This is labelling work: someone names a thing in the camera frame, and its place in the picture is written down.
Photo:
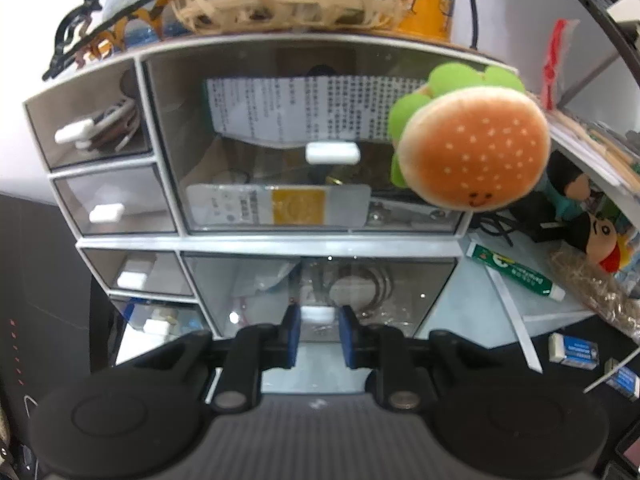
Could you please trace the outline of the clear large bottom drawer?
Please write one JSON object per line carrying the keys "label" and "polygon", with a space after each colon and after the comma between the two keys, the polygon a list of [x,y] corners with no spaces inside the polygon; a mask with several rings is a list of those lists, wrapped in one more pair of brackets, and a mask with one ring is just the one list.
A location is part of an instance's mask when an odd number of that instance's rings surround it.
{"label": "clear large bottom drawer", "polygon": [[300,307],[300,340],[333,344],[338,309],[349,306],[361,324],[386,324],[411,337],[426,320],[457,260],[229,256],[187,254],[192,281],[218,333],[278,324]]}

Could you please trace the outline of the clear large drawer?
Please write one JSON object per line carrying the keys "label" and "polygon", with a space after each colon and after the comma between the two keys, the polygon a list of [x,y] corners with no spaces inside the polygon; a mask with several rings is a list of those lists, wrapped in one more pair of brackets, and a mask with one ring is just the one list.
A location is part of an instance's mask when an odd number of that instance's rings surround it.
{"label": "clear large drawer", "polygon": [[411,337],[426,320],[457,260],[229,256],[187,254],[192,281],[218,333],[278,324],[300,307],[300,340],[333,344],[338,309],[349,306],[361,324],[386,324]]}
{"label": "clear large drawer", "polygon": [[451,234],[390,180],[386,118],[442,52],[340,40],[183,48],[142,63],[186,229]]}

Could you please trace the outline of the small bottom left drawer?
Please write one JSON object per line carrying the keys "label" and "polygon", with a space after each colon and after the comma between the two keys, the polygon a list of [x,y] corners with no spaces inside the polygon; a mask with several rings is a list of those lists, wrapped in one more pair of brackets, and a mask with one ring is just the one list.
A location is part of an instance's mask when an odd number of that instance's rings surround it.
{"label": "small bottom left drawer", "polygon": [[130,361],[188,333],[208,330],[200,308],[192,302],[111,297],[122,323],[115,342],[115,365]]}

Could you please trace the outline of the small drawer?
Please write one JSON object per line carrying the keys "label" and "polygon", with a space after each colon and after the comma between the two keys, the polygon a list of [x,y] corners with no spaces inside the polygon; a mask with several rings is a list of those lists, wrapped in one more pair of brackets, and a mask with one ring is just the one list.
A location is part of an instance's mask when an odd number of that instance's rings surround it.
{"label": "small drawer", "polygon": [[200,308],[192,302],[111,297],[122,323],[115,342],[115,365],[130,361],[188,333],[208,330]]}
{"label": "small drawer", "polygon": [[151,151],[134,61],[83,70],[24,109],[49,170]]}
{"label": "small drawer", "polygon": [[190,297],[191,287],[173,252],[84,249],[84,254],[110,289]]}
{"label": "small drawer", "polygon": [[176,230],[154,165],[59,178],[54,186],[83,236]]}

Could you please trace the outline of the white drawer organizer cabinet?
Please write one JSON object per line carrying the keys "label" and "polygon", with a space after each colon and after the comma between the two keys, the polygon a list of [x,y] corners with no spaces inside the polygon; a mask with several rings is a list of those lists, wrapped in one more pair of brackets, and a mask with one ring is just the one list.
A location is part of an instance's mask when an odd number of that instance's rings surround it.
{"label": "white drawer organizer cabinet", "polygon": [[218,337],[302,310],[419,335],[470,216],[390,180],[386,116],[469,49],[373,35],[183,39],[60,79],[24,111],[58,208],[122,312],[196,307]]}

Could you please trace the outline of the clear large top drawer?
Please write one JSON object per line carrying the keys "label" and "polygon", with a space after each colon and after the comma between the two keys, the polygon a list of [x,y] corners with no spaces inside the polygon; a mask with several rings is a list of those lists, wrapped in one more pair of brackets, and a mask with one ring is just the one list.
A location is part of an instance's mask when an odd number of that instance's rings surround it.
{"label": "clear large top drawer", "polygon": [[186,229],[451,234],[390,180],[386,118],[442,52],[340,40],[183,48],[142,63]]}

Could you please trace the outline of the small top left drawer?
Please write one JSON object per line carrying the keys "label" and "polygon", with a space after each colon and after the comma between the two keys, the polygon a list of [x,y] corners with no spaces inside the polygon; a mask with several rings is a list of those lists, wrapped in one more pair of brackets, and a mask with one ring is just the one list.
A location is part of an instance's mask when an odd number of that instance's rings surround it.
{"label": "small top left drawer", "polygon": [[151,151],[134,61],[83,70],[24,109],[49,170]]}

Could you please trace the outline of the white metal laptop stand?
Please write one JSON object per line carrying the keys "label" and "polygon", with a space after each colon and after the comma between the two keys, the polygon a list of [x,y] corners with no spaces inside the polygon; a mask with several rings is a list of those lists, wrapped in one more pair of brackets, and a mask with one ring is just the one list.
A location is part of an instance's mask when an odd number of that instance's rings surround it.
{"label": "white metal laptop stand", "polygon": [[497,211],[476,214],[473,242],[551,278],[565,290],[561,302],[538,296],[485,266],[506,311],[526,365],[581,370],[549,361],[548,339],[560,333],[598,345],[600,364],[586,390],[603,386],[608,359],[631,368],[639,357],[639,252],[631,263],[608,274],[565,243],[564,226],[582,212],[611,220],[620,233],[639,231],[639,152],[604,125],[569,112],[547,114],[553,148],[549,165],[533,192]]}

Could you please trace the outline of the green toothpaste tube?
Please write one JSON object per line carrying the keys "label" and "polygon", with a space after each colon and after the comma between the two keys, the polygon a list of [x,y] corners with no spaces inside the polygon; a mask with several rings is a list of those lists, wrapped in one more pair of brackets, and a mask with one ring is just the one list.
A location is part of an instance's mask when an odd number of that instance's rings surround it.
{"label": "green toothpaste tube", "polygon": [[538,296],[548,297],[557,302],[561,302],[565,298],[565,290],[555,284],[551,278],[547,278],[544,274],[505,255],[494,252],[484,245],[471,242],[466,250],[466,255],[512,281],[516,281]]}

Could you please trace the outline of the hamburger plush toy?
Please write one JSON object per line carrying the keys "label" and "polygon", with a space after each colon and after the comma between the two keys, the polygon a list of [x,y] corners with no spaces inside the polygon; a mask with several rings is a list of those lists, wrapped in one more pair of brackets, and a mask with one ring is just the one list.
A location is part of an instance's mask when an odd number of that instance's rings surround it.
{"label": "hamburger plush toy", "polygon": [[516,74],[437,66],[387,116],[390,180],[427,203],[490,211],[526,196],[548,165],[546,116]]}

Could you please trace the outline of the blue white eraser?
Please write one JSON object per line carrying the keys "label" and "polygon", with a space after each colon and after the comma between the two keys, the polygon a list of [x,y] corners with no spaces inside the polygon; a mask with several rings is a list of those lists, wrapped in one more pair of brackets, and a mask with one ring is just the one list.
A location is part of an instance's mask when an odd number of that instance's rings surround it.
{"label": "blue white eraser", "polygon": [[594,342],[552,333],[548,339],[549,361],[582,370],[594,370],[600,364],[599,348]]}
{"label": "blue white eraser", "polygon": [[608,359],[605,362],[605,373],[610,374],[605,383],[626,399],[631,401],[638,400],[640,389],[639,376],[626,366],[620,367],[613,373],[617,365],[618,361],[616,359]]}

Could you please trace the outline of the black printer box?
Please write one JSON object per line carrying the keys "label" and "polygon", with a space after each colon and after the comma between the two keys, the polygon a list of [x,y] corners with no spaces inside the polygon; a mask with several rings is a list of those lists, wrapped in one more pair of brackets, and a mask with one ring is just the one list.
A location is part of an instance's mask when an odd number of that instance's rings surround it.
{"label": "black printer box", "polygon": [[55,206],[1,199],[1,405],[14,438],[50,392],[115,362],[124,323]]}

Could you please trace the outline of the cartoon boy plush doll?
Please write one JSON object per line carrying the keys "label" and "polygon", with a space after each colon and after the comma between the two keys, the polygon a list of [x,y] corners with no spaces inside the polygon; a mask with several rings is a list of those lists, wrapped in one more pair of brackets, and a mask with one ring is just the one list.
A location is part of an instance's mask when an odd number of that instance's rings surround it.
{"label": "cartoon boy plush doll", "polygon": [[587,211],[567,222],[563,240],[608,274],[628,266],[639,251],[639,231],[634,226],[620,233],[611,220]]}

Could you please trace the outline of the yellow cartoon cup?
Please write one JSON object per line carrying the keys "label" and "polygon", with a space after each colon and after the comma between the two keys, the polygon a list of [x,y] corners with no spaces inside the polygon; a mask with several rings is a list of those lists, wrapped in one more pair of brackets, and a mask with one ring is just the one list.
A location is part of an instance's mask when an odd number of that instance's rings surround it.
{"label": "yellow cartoon cup", "polygon": [[448,42],[456,0],[410,0],[396,30],[403,35]]}

